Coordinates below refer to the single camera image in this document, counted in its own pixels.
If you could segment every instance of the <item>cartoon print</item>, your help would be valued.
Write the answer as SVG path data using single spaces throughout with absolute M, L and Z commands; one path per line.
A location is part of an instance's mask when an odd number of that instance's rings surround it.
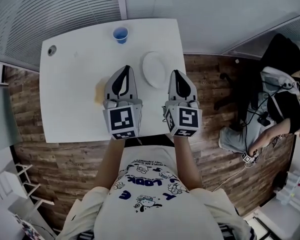
M 172 194 L 181 194 L 183 191 L 188 192 L 188 190 L 186 189 L 185 186 L 182 186 L 178 183 L 174 183 L 174 184 L 169 184 L 168 185 L 168 190 L 172 193 Z
M 160 179 L 146 179 L 144 180 L 143 177 L 141 178 L 136 178 L 134 176 L 128 176 L 128 182 L 132 182 L 133 184 L 137 184 L 137 185 L 142 185 L 142 186 L 147 186 L 147 187 L 151 187 L 154 186 L 155 183 L 157 183 L 158 186 L 162 185 L 162 181 Z
M 119 189 L 122 189 L 124 186 L 125 186 L 125 184 L 123 184 L 122 182 L 116 182 L 116 183 L 113 185 L 113 189 L 114 189 L 114 190 L 119 190 Z
M 165 196 L 166 200 L 168 201 L 176 197 L 174 194 L 168 194 L 168 193 L 163 193 L 162 195 Z
M 159 167 L 157 167 L 157 168 L 155 168 L 155 169 L 152 169 L 152 171 L 155 171 L 155 172 L 158 172 L 158 173 L 160 173 L 161 172 L 161 168 L 159 168 Z
M 168 172 L 168 171 L 160 172 L 159 176 L 164 178 L 164 179 L 170 179 L 170 178 L 174 177 L 174 175 L 172 173 Z
M 114 182 L 114 184 L 113 185 L 115 185 L 118 181 L 120 181 L 120 179 L 124 176 L 124 175 L 122 175 L 122 176 L 119 176 L 116 180 L 115 180 L 115 182 Z
M 178 180 L 177 178 L 171 178 L 171 179 L 169 179 L 169 181 L 171 183 L 180 182 L 180 180 Z
M 140 212 L 144 212 L 146 208 L 150 207 L 162 207 L 162 204 L 156 203 L 154 198 L 147 195 L 139 195 L 137 197 L 137 202 L 141 205 Z
M 130 167 L 135 167 L 135 166 L 132 165 L 132 164 L 129 164 L 129 165 L 126 167 L 126 171 L 129 171 Z
M 126 191 L 124 190 L 122 192 L 122 194 L 119 196 L 120 199 L 123 199 L 123 200 L 128 200 L 129 198 L 131 197 L 131 194 L 129 191 Z
M 148 168 L 150 168 L 151 166 L 146 166 L 143 164 L 135 164 L 137 166 L 136 170 L 142 174 L 146 174 L 147 171 L 149 171 Z

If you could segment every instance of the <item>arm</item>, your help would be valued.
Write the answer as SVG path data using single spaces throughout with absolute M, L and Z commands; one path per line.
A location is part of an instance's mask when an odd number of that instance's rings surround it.
M 86 193 L 82 202 L 71 208 L 72 216 L 67 217 L 56 240 L 76 240 L 80 233 L 93 231 L 99 210 L 108 193 L 109 190 L 104 187 L 96 187 Z
M 192 156 L 188 138 L 174 136 L 173 140 L 179 179 L 189 191 L 202 189 L 201 176 Z
M 254 230 L 238 215 L 223 189 L 210 192 L 197 188 L 190 191 L 190 193 L 209 210 L 220 229 L 222 228 L 224 236 L 237 240 L 257 240 Z
M 283 120 L 281 123 L 278 123 L 266 129 L 249 147 L 248 149 L 249 156 L 252 156 L 255 150 L 268 144 L 273 137 L 281 134 L 288 134 L 289 131 L 290 131 L 290 118 L 287 118 Z
M 111 189 L 118 177 L 121 157 L 125 147 L 125 140 L 111 139 L 105 151 L 104 158 L 95 177 L 94 186 Z

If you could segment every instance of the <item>yellow object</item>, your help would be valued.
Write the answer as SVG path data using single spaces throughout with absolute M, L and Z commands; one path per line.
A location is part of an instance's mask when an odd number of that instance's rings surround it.
M 97 105 L 102 106 L 105 100 L 105 87 L 106 83 L 109 80 L 109 76 L 101 78 L 101 80 L 95 85 L 95 95 L 94 95 L 94 102 Z

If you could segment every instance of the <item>blue cup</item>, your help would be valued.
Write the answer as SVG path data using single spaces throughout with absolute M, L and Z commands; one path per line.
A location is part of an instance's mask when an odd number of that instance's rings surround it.
M 113 37 L 119 44 L 124 44 L 127 41 L 129 31 L 126 27 L 120 26 L 113 31 Z

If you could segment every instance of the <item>chair wheel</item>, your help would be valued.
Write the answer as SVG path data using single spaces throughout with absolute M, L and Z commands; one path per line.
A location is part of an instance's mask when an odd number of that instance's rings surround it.
M 226 78 L 227 74 L 226 73 L 221 73 L 220 74 L 220 79 L 224 80 Z

